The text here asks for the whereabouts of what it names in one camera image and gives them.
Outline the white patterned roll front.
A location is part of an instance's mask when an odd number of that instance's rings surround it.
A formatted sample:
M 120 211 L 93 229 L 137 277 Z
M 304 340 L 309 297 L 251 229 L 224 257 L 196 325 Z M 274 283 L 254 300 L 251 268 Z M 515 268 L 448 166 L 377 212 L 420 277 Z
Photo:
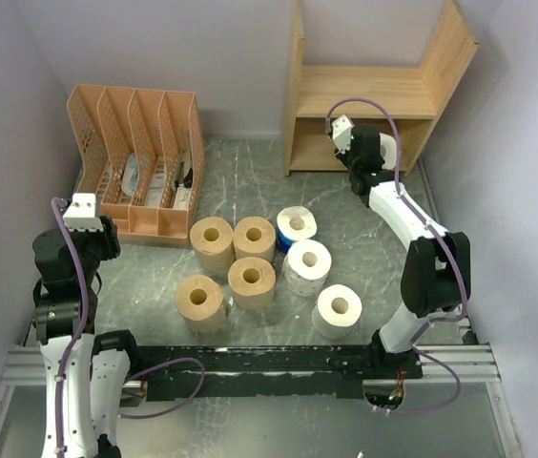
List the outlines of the white patterned roll front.
M 398 157 L 396 139 L 392 135 L 380 133 L 380 155 L 383 159 L 384 170 L 394 171 Z

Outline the white patterned roll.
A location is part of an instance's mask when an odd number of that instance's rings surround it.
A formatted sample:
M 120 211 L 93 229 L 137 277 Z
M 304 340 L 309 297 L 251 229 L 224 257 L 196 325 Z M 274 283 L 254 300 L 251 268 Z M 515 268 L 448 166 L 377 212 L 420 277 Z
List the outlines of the white patterned roll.
M 392 135 L 380 133 L 380 155 L 383 159 L 384 170 L 394 171 L 398 157 L 396 139 Z
M 314 239 L 296 241 L 284 258 L 282 275 L 289 289 L 301 297 L 318 295 L 328 277 L 332 257 Z

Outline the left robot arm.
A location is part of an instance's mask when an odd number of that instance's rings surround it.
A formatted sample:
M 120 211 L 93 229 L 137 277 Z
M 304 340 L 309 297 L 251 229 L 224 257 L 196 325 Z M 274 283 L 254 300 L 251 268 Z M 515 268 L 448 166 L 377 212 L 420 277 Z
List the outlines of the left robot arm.
M 130 331 L 94 332 L 97 295 L 91 286 L 100 263 L 120 254 L 116 226 L 107 216 L 100 221 L 102 230 L 73 231 L 71 241 L 51 229 L 32 243 L 40 273 L 32 323 L 46 375 L 45 457 L 120 456 L 122 386 L 142 367 Z

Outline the blue white roll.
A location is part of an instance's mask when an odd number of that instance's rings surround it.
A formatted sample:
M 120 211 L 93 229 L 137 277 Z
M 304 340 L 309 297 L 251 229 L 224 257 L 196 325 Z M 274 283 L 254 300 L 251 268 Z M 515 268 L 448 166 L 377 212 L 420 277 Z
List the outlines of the blue white roll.
M 277 248 L 283 256 L 295 242 L 313 239 L 318 231 L 313 213 L 303 206 L 283 208 L 277 215 L 276 223 Z

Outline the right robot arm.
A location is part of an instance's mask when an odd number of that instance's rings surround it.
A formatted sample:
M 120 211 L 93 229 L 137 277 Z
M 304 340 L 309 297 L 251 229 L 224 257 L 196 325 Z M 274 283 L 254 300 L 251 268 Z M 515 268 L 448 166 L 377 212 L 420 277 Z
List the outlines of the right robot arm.
M 345 166 L 354 195 L 392 229 L 406 256 L 401 276 L 402 304 L 373 338 L 370 372 L 389 379 L 402 355 L 435 320 L 444 321 L 470 299 L 470 241 L 433 220 L 408 194 L 397 172 L 398 142 L 378 128 L 354 126 L 343 116 L 328 135 Z

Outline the plain white roll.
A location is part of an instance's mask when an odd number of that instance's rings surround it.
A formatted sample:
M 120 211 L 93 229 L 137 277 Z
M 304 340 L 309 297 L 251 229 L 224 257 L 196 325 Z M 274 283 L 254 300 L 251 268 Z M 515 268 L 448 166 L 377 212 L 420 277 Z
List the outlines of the plain white roll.
M 323 337 L 336 340 L 346 336 L 362 315 L 362 301 L 349 287 L 334 284 L 324 288 L 312 311 L 312 324 Z

